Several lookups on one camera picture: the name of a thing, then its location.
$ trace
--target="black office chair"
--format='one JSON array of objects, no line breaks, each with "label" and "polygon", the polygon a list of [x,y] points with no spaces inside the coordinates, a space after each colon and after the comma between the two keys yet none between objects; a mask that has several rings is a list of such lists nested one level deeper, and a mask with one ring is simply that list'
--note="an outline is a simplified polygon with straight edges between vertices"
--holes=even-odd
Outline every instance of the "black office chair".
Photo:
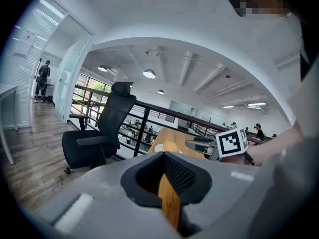
[{"label": "black office chair", "polygon": [[89,116],[70,114],[70,118],[79,119],[81,131],[63,134],[62,147],[69,164],[65,173],[70,174],[70,169],[106,164],[105,158],[120,149],[118,131],[136,101],[136,97],[130,95],[130,84],[116,82],[112,85],[112,92],[98,119],[99,131],[85,130],[84,119],[89,119]]}]

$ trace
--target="white marker cube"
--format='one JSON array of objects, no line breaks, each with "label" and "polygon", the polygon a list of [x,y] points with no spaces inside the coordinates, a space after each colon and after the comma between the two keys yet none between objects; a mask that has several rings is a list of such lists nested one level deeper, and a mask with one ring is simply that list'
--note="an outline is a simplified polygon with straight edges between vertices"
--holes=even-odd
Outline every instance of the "white marker cube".
[{"label": "white marker cube", "polygon": [[229,157],[243,154],[248,149],[245,130],[235,128],[216,135],[219,157]]}]

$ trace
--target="wooden table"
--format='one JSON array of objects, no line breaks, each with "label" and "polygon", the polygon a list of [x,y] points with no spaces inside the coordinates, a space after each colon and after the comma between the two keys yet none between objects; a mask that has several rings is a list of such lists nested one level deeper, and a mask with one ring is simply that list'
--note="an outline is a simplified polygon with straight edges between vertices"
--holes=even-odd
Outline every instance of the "wooden table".
[{"label": "wooden table", "polygon": [[17,85],[11,85],[11,84],[0,84],[0,138],[2,141],[2,145],[4,148],[4,151],[6,153],[6,156],[8,157],[8,160],[11,165],[13,165],[13,158],[11,156],[10,150],[8,148],[8,145],[6,143],[3,126],[2,126],[2,112],[1,112],[1,101],[6,98],[7,96],[13,94],[13,119],[14,119],[14,129],[18,130],[17,126],[17,118],[16,118],[16,90],[18,86]]},{"label": "wooden table", "polygon": [[[181,151],[183,154],[205,159],[204,155],[185,145],[186,140],[193,140],[194,136],[163,127],[148,153],[155,152],[155,146],[163,144],[164,151]],[[177,230],[180,216],[179,197],[165,175],[159,184],[159,197],[162,198],[162,209],[170,224]]]}]

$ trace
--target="chair seat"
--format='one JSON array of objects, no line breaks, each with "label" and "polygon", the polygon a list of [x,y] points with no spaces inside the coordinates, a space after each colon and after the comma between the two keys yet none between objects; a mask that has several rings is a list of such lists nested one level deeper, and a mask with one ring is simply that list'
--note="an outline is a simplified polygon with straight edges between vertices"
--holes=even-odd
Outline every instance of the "chair seat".
[{"label": "chair seat", "polygon": [[[65,132],[62,137],[62,147],[69,166],[75,168],[95,164],[99,160],[98,151],[100,151],[100,147],[98,145],[80,146],[76,140],[101,135],[102,134],[97,130]],[[106,156],[111,156],[117,152],[112,144],[104,144],[103,149]]]}]

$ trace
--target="white table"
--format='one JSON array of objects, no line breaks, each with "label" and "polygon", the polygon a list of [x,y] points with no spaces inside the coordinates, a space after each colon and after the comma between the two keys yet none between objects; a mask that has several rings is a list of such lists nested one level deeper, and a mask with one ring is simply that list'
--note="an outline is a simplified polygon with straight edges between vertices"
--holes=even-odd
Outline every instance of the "white table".
[{"label": "white table", "polygon": [[10,150],[8,148],[8,145],[6,143],[4,131],[3,131],[3,126],[2,126],[2,112],[1,112],[1,102],[4,98],[6,98],[8,95],[13,94],[13,118],[14,118],[14,129],[17,131],[18,126],[17,126],[17,118],[16,118],[16,90],[18,86],[17,85],[12,85],[12,84],[4,84],[0,83],[0,138],[2,141],[2,145],[4,148],[4,151],[6,153],[6,156],[8,157],[8,160],[11,165],[13,165],[13,158],[11,156]]}]

